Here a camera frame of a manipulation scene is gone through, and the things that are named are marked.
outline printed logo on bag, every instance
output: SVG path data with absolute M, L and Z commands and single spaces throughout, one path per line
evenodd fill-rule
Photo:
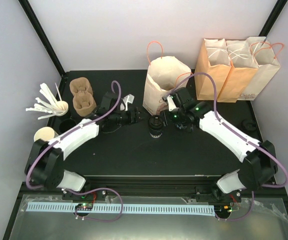
M 240 95 L 240 97 L 244 98 L 245 100 L 247 100 L 247 99 L 254 99 L 254 98 L 255 98 L 255 93 L 250 93 L 250 94 L 244 94 L 244 93 L 242 93 L 242 94 Z

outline brown paper bag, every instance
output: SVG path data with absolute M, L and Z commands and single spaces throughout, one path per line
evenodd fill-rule
M 207 73 L 214 79 L 217 95 L 219 95 L 230 69 L 231 60 L 225 39 L 204 39 L 195 72 Z M 205 75 L 196 75 L 194 78 L 197 99 L 213 100 L 214 89 L 208 77 Z
M 246 41 L 226 41 L 231 69 L 217 97 L 218 102 L 235 103 L 259 69 Z

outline wire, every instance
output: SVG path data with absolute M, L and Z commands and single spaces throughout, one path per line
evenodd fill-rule
M 233 202 L 234 202 L 233 207 L 234 207 L 235 203 L 237 203 L 238 207 L 240 208 L 241 207 L 240 203 L 238 203 L 238 201 L 236 201 L 236 199 L 233 197 L 233 195 L 230 194 L 229 196 L 233 199 Z
M 251 213 L 252 210 L 253 210 L 253 207 L 254 207 L 254 191 L 252 191 L 252 200 L 251 200 L 251 203 L 250 203 L 250 208 L 249 208 L 248 212 L 247 212 L 244 216 L 241 216 L 241 217 L 238 217 L 238 218 L 235 218 L 235 219 L 225 219 L 225 218 L 220 218 L 220 217 L 215 213 L 215 217 L 216 217 L 218 220 L 223 220 L 223 221 L 227 221 L 227 222 L 240 221 L 240 220 L 245 219 L 248 215 L 250 215 L 250 213 Z
M 116 129 L 114 129 L 113 131 L 102 131 L 102 133 L 104 134 L 112 134 L 114 132 L 116 132 L 117 130 L 119 130 L 122 127 L 122 125 L 120 124 Z
M 82 219 L 87 219 L 87 220 L 93 220 L 93 221 L 96 221 L 96 222 L 101 222 L 101 223 L 111 223 L 111 222 L 114 222 L 114 221 L 116 221 L 116 220 L 118 220 L 121 216 L 122 216 L 122 213 L 123 213 L 123 200 L 122 200 L 122 197 L 121 197 L 121 195 L 117 192 L 117 191 L 115 191 L 115 190 L 113 190 L 113 189 L 111 189 L 111 188 L 107 188 L 107 187 L 100 187 L 100 188 L 96 188 L 96 189 L 93 189 L 93 190 L 90 190 L 90 191 L 86 191 L 86 192 L 76 192 L 76 191 L 73 191 L 73 190 L 70 190 L 70 189 L 67 189 L 67 191 L 68 192 L 70 192 L 70 193 L 72 193 L 72 194 L 75 194 L 75 195 L 78 195 L 78 196 L 81 196 L 81 195 L 86 195 L 86 194 L 91 194 L 91 193 L 95 193 L 95 192 L 97 192 L 97 191 L 103 191 L 103 190 L 105 190 L 105 191 L 110 191 L 110 192 L 113 192 L 113 193 L 115 193 L 117 196 L 118 196 L 118 198 L 119 198 L 119 200 L 120 200 L 120 211 L 119 211 L 119 213 L 118 213 L 118 215 L 115 217 L 115 218 L 113 218 L 113 219 L 109 219 L 109 220 L 104 220 L 104 219 L 97 219 L 97 218 L 93 218 L 93 217 L 87 217 L 87 216 L 83 216 L 83 217 L 81 217 L 81 216 L 78 216 L 78 209 L 76 209 L 75 210 L 75 216 L 77 217 L 77 218 L 82 218 Z
M 88 126 L 90 124 L 93 124 L 93 123 L 96 123 L 97 121 L 105 118 L 107 115 L 109 115 L 111 112 L 114 111 L 114 109 L 120 104 L 120 100 L 121 100 L 121 95 L 122 95 L 122 89 L 121 89 L 121 85 L 119 84 L 118 81 L 112 81 L 110 87 L 111 87 L 111 90 L 113 91 L 113 93 L 115 93 L 114 91 L 114 84 L 117 85 L 117 88 L 118 88 L 118 98 L 117 98 L 117 101 L 116 103 L 114 104 L 114 106 L 107 112 L 105 113 L 104 115 L 92 120 L 92 121 L 89 121 L 85 124 L 83 124 L 82 126 L 80 125 L 76 125 L 75 127 L 71 128 L 70 130 L 66 131 L 65 133 L 63 133 L 61 136 L 60 136 L 60 140 L 63 140 L 64 138 L 66 138 L 68 135 L 70 135 L 71 133 L 79 130 L 81 127 L 85 127 L 85 126 Z M 42 188 L 43 185 L 35 185 L 35 186 L 32 186 L 30 184 L 30 180 L 31 180 L 31 174 L 34 170 L 34 168 L 36 167 L 36 165 L 38 164 L 38 162 L 41 160 L 41 158 L 52 148 L 54 147 L 56 144 L 58 144 L 60 141 L 59 140 L 56 140 L 55 142 L 53 142 L 52 144 L 48 145 L 39 155 L 38 157 L 35 159 L 35 161 L 33 162 L 33 164 L 30 166 L 28 172 L 27 172 L 27 176 L 26 176 L 26 186 L 28 189 L 39 189 L 39 188 Z
M 178 83 L 179 78 L 182 77 L 182 76 L 185 75 L 185 74 L 193 74 L 193 73 L 192 73 L 192 72 L 186 72 L 186 73 L 182 73 L 181 75 L 179 75 L 179 76 L 176 78 L 176 80 L 175 80 L 174 87 L 175 87 L 176 84 Z
M 92 202 L 92 204 L 95 203 L 95 200 L 96 200 L 97 196 L 98 196 L 98 195 L 96 194 L 96 192 L 93 192 L 93 202 Z
M 213 78 L 205 73 L 205 72 L 195 72 L 194 74 L 186 77 L 184 80 L 182 80 L 176 87 L 174 87 L 166 96 L 165 98 L 167 98 L 169 95 L 171 95 L 172 93 L 174 93 L 174 91 L 180 86 L 182 85 L 182 83 L 184 83 L 185 81 L 187 81 L 188 79 L 190 79 L 191 77 L 195 76 L 195 75 L 205 75 L 209 78 L 209 80 L 211 81 L 212 85 L 213 85 L 213 89 L 214 89 L 214 101 L 213 101 L 213 108 L 214 108 L 214 114 L 216 119 L 221 122 L 221 118 L 218 114 L 217 111 L 217 91 L 216 91 L 216 85 L 215 82 L 213 80 Z M 263 184 L 262 187 L 268 187 L 268 188 L 283 188 L 285 187 L 285 185 L 288 184 L 288 171 L 286 170 L 286 168 L 282 165 L 282 163 L 280 163 L 280 161 L 274 157 L 272 154 L 270 154 L 268 151 L 266 151 L 265 149 L 263 149 L 262 147 L 256 145 L 255 143 L 248 141 L 245 137 L 243 137 L 241 134 L 239 134 L 237 131 L 235 131 L 233 128 L 231 128 L 229 125 L 227 125 L 225 122 L 221 123 L 224 127 L 226 127 L 228 130 L 230 130 L 232 133 L 234 133 L 236 136 L 238 136 L 240 139 L 242 139 L 244 142 L 246 142 L 246 144 L 251 145 L 252 147 L 258 149 L 259 151 L 261 151 L 262 153 L 264 153 L 266 156 L 268 156 L 270 159 L 272 159 L 284 172 L 285 174 L 285 182 L 282 184 L 276 184 L 276 185 L 272 185 L 272 184 Z

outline black table surface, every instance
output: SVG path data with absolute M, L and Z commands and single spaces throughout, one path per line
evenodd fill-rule
M 70 82 L 87 78 L 99 104 L 103 95 L 111 91 L 111 82 L 116 80 L 121 85 L 122 97 L 133 94 L 133 105 L 141 107 L 146 74 L 146 70 L 70 71 L 61 84 L 62 99 L 68 102 L 71 115 L 78 122 L 82 117 L 73 108 Z M 196 98 L 194 78 L 189 80 L 187 88 Z M 255 120 L 248 101 L 217 105 L 222 117 L 236 127 L 245 119 Z M 60 122 L 54 117 L 49 125 L 58 132 Z M 261 139 L 259 132 L 250 136 Z M 146 120 L 123 126 L 113 133 L 100 132 L 65 160 L 67 170 L 85 176 L 219 176 L 239 169 L 240 165 L 230 150 L 198 128 L 187 133 L 168 123 L 160 138 L 152 138 Z

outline paper bag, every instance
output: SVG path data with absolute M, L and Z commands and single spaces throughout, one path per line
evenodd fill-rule
M 259 69 L 246 41 L 227 40 L 231 69 L 217 97 L 218 102 L 235 103 Z
M 174 56 L 161 56 L 151 62 L 148 59 L 148 62 L 143 107 L 151 115 L 159 115 L 168 107 L 162 97 L 175 87 L 176 81 L 180 83 L 184 80 L 187 75 L 182 74 L 190 73 L 191 69 Z M 186 87 L 186 84 L 187 81 L 182 83 L 180 87 Z
M 281 68 L 273 49 L 270 47 L 270 42 L 265 41 L 263 43 L 264 40 L 264 36 L 251 36 L 246 39 L 250 51 L 258 63 L 258 71 L 238 100 L 254 100 Z
M 209 74 L 216 85 L 217 96 L 230 72 L 231 60 L 225 39 L 204 39 L 195 72 Z M 208 77 L 195 75 L 195 88 L 198 100 L 214 100 L 214 88 Z

